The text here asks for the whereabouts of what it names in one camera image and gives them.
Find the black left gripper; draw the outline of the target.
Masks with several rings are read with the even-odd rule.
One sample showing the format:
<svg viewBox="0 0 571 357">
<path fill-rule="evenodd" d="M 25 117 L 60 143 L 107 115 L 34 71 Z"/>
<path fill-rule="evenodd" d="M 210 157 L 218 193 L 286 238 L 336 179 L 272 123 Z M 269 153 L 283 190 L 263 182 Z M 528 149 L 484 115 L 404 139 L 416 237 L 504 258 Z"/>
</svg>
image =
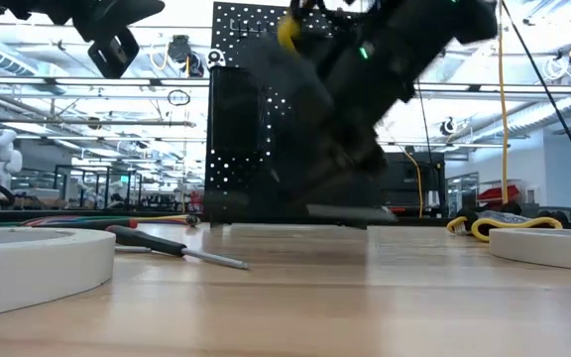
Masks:
<svg viewBox="0 0 571 357">
<path fill-rule="evenodd" d="M 139 52 L 129 25 L 162 12 L 163 0 L 81 0 L 73 25 L 91 46 L 87 54 L 105 78 L 120 78 Z"/>
</svg>

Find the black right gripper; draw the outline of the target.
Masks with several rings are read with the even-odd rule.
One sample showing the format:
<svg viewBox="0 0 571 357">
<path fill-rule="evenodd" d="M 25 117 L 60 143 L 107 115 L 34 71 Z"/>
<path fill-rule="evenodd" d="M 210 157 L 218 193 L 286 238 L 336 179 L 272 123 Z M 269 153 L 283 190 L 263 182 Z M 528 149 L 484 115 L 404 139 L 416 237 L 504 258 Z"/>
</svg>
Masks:
<svg viewBox="0 0 571 357">
<path fill-rule="evenodd" d="M 373 122 L 354 107 L 343 108 L 312 61 L 277 44 L 256 44 L 248 69 L 286 104 L 274 124 L 266 174 L 277 202 L 327 204 L 333 190 L 387 170 Z"/>
</svg>

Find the black perforated pegboard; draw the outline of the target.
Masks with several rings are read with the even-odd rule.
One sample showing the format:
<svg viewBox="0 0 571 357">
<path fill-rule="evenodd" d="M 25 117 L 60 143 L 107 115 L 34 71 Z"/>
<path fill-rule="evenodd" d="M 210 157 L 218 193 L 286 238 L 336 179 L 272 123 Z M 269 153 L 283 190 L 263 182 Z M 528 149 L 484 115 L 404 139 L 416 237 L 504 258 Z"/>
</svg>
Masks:
<svg viewBox="0 0 571 357">
<path fill-rule="evenodd" d="M 239 37 L 229 30 L 231 19 L 274 22 L 286 13 L 286 8 L 272 5 L 253 5 L 219 0 L 213 4 L 212 46 L 223 52 L 226 65 L 244 68 L 261 36 Z M 215 153 L 206 138 L 207 155 L 203 210 L 205 213 L 308 213 L 314 216 L 370 218 L 385 213 L 375 205 L 371 183 L 358 180 L 333 190 L 327 204 L 292 205 L 275 199 L 273 186 L 266 182 L 274 148 L 274 124 L 286 114 L 286 102 L 280 94 L 263 85 L 265 94 L 262 128 L 262 148 L 250 154 Z"/>
</svg>

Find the black pegboard bin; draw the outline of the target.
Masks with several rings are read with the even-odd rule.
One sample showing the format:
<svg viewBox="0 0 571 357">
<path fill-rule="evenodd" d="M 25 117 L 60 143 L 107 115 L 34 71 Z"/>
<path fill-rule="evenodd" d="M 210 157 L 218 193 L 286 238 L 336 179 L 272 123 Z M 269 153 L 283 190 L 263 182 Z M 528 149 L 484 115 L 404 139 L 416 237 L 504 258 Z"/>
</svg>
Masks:
<svg viewBox="0 0 571 357">
<path fill-rule="evenodd" d="M 240 67 L 216 66 L 210 75 L 208 141 L 215 153 L 250 154 L 262 148 L 265 94 Z"/>
</svg>

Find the black cabinet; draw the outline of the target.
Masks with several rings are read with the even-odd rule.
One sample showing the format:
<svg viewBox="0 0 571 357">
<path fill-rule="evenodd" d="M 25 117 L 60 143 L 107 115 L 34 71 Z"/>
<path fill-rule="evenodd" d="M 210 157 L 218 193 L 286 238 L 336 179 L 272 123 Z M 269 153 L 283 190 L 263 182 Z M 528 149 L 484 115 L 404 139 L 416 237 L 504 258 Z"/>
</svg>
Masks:
<svg viewBox="0 0 571 357">
<path fill-rule="evenodd" d="M 400 215 L 446 216 L 445 161 L 443 153 L 385 153 L 388 168 L 381 178 L 383 205 Z"/>
</svg>

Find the silver screwdriver rack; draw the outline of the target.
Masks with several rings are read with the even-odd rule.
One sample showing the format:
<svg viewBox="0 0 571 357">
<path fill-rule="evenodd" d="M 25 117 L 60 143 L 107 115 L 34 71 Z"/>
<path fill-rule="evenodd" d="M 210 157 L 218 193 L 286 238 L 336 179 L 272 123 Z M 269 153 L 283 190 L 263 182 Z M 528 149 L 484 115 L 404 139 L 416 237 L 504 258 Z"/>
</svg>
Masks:
<svg viewBox="0 0 571 357">
<path fill-rule="evenodd" d="M 250 37 L 251 35 L 261 36 L 263 34 L 274 33 L 276 24 L 274 22 L 262 22 L 259 20 L 239 20 L 229 21 L 229 30 L 239 37 Z"/>
</svg>

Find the red storage bin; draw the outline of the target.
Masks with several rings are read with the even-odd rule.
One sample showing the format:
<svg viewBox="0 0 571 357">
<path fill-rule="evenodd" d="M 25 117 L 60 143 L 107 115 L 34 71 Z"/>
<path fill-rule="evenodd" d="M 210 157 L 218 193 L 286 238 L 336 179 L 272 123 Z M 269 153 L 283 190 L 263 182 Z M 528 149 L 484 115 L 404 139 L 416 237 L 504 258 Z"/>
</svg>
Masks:
<svg viewBox="0 0 571 357">
<path fill-rule="evenodd" d="M 519 197 L 520 191 L 514 184 L 509 184 L 506 193 L 508 201 L 515 201 Z M 485 203 L 502 203 L 503 198 L 504 195 L 501 187 L 488 188 L 478 195 L 478 201 Z"/>
</svg>

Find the black slanted rig pole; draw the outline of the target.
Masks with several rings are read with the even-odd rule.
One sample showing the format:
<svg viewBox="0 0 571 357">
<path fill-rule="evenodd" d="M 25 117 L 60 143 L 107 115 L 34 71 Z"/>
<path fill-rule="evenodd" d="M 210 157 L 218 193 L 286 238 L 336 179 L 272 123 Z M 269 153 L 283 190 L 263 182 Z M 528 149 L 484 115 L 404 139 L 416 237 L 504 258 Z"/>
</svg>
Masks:
<svg viewBox="0 0 571 357">
<path fill-rule="evenodd" d="M 542 85 L 542 87 L 544 88 L 545 94 L 547 95 L 547 98 L 548 98 L 550 104 L 552 105 L 552 107 L 553 107 L 554 110 L 555 110 L 557 119 L 558 119 L 559 122 L 561 123 L 563 129 L 566 131 L 566 135 L 567 135 L 567 137 L 568 137 L 568 139 L 569 139 L 569 141 L 570 141 L 570 143 L 571 143 L 571 131 L 570 131 L 570 129 L 568 128 L 568 126 L 567 126 L 567 124 L 566 124 L 566 122 L 565 122 L 565 120 L 564 120 L 564 118 L 563 118 L 561 109 L 558 108 L 558 106 L 557 106 L 557 104 L 556 104 L 556 102 L 555 102 L 555 100 L 554 100 L 554 98 L 553 98 L 551 92 L 549 91 L 549 89 L 548 89 L 548 87 L 547 87 L 547 85 L 546 85 L 546 83 L 545 83 L 545 81 L 544 81 L 544 79 L 543 79 L 543 76 L 542 76 L 540 70 L 538 69 L 538 67 L 537 67 L 537 65 L 536 65 L 536 63 L 535 63 L 535 61 L 534 61 L 534 59 L 533 59 L 533 56 L 532 56 L 530 50 L 528 49 L 528 47 L 527 47 L 527 45 L 526 45 L 526 43 L 525 43 L 525 41 L 524 41 L 524 39 L 523 39 L 521 33 L 519 32 L 518 28 L 516 27 L 516 24 L 515 24 L 515 22 L 514 22 L 513 16 L 511 15 L 511 12 L 510 12 L 508 6 L 507 6 L 506 3 L 505 3 L 505 0 L 500 0 L 500 6 L 501 6 L 501 9 L 500 9 L 500 14 L 501 14 L 501 15 L 500 15 L 500 18 L 503 17 L 503 14 L 502 14 L 501 11 L 502 11 L 502 10 L 505 10 L 505 11 L 506 11 L 506 14 L 508 15 L 508 18 L 509 18 L 509 20 L 510 20 L 510 22 L 511 22 L 511 25 L 512 25 L 512 27 L 513 27 L 513 30 L 514 30 L 516 36 L 518 37 L 519 42 L 521 43 L 521 45 L 522 45 L 522 47 L 523 47 L 523 49 L 524 49 L 524 51 L 525 51 L 525 53 L 526 53 L 526 55 L 527 55 L 527 57 L 528 57 L 530 63 L 531 63 L 531 65 L 532 65 L 532 67 L 533 67 L 533 69 L 534 69 L 534 71 L 535 71 L 535 73 L 536 73 L 536 75 L 537 75 L 537 77 L 538 77 L 538 79 L 539 79 L 541 85 Z"/>
</svg>

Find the white masking tape roll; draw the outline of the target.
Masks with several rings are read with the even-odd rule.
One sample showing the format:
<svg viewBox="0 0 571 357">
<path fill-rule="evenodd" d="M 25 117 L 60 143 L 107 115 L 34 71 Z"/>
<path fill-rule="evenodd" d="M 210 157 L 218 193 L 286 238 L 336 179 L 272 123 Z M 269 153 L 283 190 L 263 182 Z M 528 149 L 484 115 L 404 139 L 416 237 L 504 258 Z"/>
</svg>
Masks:
<svg viewBox="0 0 571 357">
<path fill-rule="evenodd" d="M 0 313 L 93 290 L 113 276 L 115 235 L 0 227 Z"/>
<path fill-rule="evenodd" d="M 571 269 L 571 229 L 494 229 L 489 249 L 492 255 L 504 259 Z"/>
</svg>

